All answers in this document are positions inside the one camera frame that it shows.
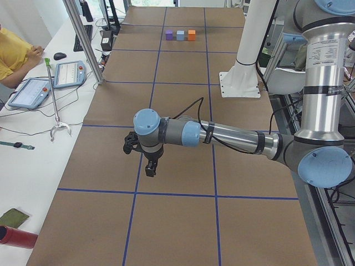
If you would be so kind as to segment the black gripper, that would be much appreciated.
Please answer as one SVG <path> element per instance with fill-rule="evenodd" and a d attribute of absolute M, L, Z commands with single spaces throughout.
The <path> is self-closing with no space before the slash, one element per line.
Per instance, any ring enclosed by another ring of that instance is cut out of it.
<path fill-rule="evenodd" d="M 159 158 L 164 154 L 164 148 L 161 147 L 157 151 L 143 150 L 144 156 L 148 159 L 148 164 L 145 166 L 145 173 L 148 177 L 155 177 Z"/>

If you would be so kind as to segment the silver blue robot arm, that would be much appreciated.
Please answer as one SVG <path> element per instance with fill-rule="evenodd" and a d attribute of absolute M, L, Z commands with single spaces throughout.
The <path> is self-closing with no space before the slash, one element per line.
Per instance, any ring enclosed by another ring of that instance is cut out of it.
<path fill-rule="evenodd" d="M 285 33 L 307 41 L 301 127 L 293 135 L 239 129 L 183 114 L 161 117 L 153 109 L 142 109 L 125 137 L 124 152 L 142 153 L 148 159 L 145 173 L 154 177 L 164 145 L 217 142 L 242 154 L 277 161 L 314 187 L 343 185 L 354 166 L 338 131 L 346 41 L 353 30 L 353 1 L 287 2 Z"/>

